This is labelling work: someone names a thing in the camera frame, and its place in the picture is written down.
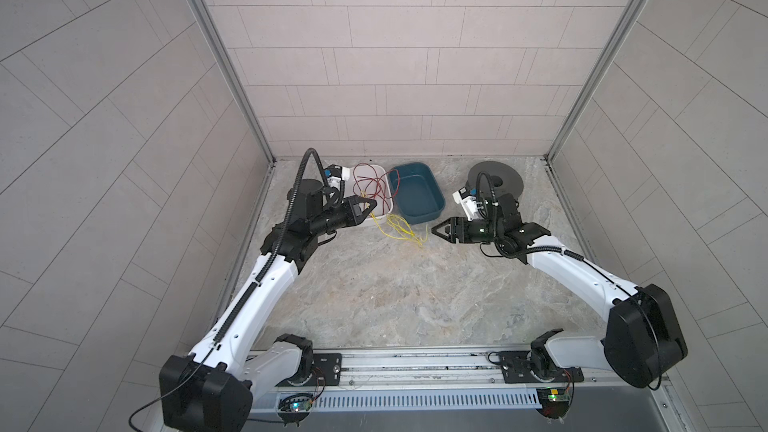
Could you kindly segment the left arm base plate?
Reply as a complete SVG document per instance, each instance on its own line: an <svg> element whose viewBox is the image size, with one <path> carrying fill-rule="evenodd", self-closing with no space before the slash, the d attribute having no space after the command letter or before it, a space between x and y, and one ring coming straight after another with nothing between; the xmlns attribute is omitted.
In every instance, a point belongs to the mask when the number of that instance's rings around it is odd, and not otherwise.
<svg viewBox="0 0 768 432"><path fill-rule="evenodd" d="M320 378L325 381L326 386L338 386L342 370L343 356L341 353L315 353L313 356L313 371L303 380L285 379L277 384L277 387L315 387L318 382L314 370L319 369Z"/></svg>

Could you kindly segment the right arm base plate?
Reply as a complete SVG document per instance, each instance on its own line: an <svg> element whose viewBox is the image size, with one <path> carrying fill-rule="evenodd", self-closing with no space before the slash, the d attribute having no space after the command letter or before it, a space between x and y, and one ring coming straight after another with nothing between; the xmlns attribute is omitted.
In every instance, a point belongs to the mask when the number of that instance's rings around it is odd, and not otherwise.
<svg viewBox="0 0 768 432"><path fill-rule="evenodd" d="M506 384L580 383L584 374L578 367L564 369L545 350L489 352L487 360L501 369Z"/></svg>

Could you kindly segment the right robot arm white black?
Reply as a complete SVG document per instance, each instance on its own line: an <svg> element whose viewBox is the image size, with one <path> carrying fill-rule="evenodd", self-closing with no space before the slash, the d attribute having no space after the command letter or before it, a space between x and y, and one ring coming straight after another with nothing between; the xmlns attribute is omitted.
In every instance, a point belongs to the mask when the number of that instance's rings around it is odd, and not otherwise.
<svg viewBox="0 0 768 432"><path fill-rule="evenodd" d="M688 355L672 301L662 288L641 287L568 249L548 229L526 222L511 193L496 192L485 171L455 200L464 211L433 226L452 244L491 245L498 257L518 260L554 278L586 302L606 323L601 337L564 336L552 329L530 345L525 361L540 382L557 381L576 368L611 370L636 388L656 390L664 374Z"/></svg>

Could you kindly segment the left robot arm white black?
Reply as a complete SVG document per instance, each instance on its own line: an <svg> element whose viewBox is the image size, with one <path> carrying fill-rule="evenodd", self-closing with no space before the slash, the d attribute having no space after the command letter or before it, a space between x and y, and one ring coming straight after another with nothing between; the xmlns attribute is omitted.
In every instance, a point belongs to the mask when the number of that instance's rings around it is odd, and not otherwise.
<svg viewBox="0 0 768 432"><path fill-rule="evenodd" d="M346 194L351 174L347 167L324 166L313 148L304 153L287 193L284 218L264 239L248 280L192 350L170 356L161 367L165 426L240 431L254 400L280 383L324 383L309 339L283 334L257 356L251 347L317 248L332 241L338 230L362 224L374 211L376 200Z"/></svg>

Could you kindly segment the dark grey cable spool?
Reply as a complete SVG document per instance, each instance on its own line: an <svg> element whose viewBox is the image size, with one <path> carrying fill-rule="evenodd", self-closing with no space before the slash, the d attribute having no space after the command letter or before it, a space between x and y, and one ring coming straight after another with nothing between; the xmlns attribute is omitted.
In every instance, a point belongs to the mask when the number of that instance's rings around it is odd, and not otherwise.
<svg viewBox="0 0 768 432"><path fill-rule="evenodd" d="M476 189L477 176L481 172L491 177L497 197L511 194L515 199L521 198L524 191L522 176L511 166L498 161L483 161L471 167L465 183L470 191Z"/></svg>

